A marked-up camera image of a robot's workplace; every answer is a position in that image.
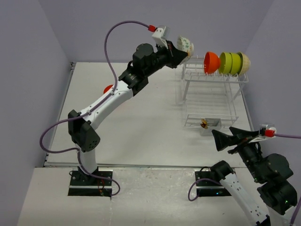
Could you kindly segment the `floral patterned white bowl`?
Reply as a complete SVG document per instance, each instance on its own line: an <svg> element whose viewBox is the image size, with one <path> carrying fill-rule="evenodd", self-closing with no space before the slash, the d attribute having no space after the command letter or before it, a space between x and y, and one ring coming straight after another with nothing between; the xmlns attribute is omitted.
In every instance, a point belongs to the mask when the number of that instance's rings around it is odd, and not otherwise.
<svg viewBox="0 0 301 226"><path fill-rule="evenodd" d="M191 58L194 55L194 44L183 36L178 36L177 48L183 52L186 52L188 54L188 58Z"/></svg>

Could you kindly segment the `orange bowl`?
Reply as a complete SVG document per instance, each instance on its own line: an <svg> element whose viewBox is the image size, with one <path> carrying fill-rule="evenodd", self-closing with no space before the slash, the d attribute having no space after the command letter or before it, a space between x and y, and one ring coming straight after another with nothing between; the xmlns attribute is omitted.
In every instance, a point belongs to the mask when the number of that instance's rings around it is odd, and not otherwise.
<svg viewBox="0 0 301 226"><path fill-rule="evenodd" d="M206 52L204 58L204 73L213 74L221 65L220 58L214 52Z"/></svg>
<svg viewBox="0 0 301 226"><path fill-rule="evenodd" d="M107 86L104 90L103 90L103 94L105 94L108 90L110 90L113 87L113 84Z"/></svg>

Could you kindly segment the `green bowl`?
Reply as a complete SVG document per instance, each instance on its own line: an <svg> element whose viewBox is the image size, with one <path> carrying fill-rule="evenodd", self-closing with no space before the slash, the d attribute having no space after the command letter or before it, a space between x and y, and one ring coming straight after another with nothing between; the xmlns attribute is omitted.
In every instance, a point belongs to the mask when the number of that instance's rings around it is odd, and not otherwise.
<svg viewBox="0 0 301 226"><path fill-rule="evenodd" d="M238 53L230 53L232 57L232 67L230 74L235 75L238 73L240 66L241 66L241 58Z"/></svg>
<svg viewBox="0 0 301 226"><path fill-rule="evenodd" d="M222 52L220 54L220 67L218 69L219 74L229 74L232 69L232 55L228 52Z"/></svg>

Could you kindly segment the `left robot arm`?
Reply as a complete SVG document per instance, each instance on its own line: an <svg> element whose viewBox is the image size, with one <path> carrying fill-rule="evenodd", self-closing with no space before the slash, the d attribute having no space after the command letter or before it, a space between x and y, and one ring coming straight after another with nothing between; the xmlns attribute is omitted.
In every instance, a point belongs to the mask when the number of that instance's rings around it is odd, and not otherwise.
<svg viewBox="0 0 301 226"><path fill-rule="evenodd" d="M103 120L125 101L138 94L149 83L149 76L164 66L176 68L194 54L193 43L184 37L178 39L176 47L171 41L166 43L165 47L157 46L157 51L148 43L140 44L132 61L110 90L81 112L69 112L68 132L78 148L81 179L87 185L93 185L98 179L95 148L101 139L96 129Z"/></svg>

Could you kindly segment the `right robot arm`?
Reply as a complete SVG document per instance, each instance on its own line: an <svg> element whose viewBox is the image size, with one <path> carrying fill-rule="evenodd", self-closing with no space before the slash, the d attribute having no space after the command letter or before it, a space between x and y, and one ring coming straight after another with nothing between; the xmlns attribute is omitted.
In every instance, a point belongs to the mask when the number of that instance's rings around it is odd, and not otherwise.
<svg viewBox="0 0 301 226"><path fill-rule="evenodd" d="M212 130L217 151L232 146L230 154L239 154L255 183L260 198L269 212L260 211L253 198L240 185L239 179L226 161L220 161L210 170L210 180L222 185L235 199L253 226L293 226L301 207L297 191L288 182L293 175L288 160L280 154L262 156L262 141L278 136L276 128L265 125L258 131L229 128L231 135Z"/></svg>

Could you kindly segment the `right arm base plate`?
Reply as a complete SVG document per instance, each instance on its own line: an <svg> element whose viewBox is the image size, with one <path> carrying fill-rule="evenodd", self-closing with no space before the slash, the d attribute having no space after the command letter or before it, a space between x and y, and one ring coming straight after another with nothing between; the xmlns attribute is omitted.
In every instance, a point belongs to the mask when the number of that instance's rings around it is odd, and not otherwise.
<svg viewBox="0 0 301 226"><path fill-rule="evenodd" d="M195 171L195 180L207 178L217 181L216 176L209 169L202 171ZM212 181L203 180L196 183L196 191L198 197L223 197L231 196L231 194L221 185L218 185Z"/></svg>

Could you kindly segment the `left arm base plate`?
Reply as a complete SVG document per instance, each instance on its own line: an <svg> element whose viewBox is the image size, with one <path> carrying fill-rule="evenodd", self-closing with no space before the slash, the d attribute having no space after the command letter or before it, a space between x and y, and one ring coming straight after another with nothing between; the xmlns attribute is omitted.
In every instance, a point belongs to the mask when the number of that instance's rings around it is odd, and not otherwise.
<svg viewBox="0 0 301 226"><path fill-rule="evenodd" d="M87 197L111 197L112 182L99 178L82 175L73 170L69 172L71 176L68 196L87 196Z"/></svg>

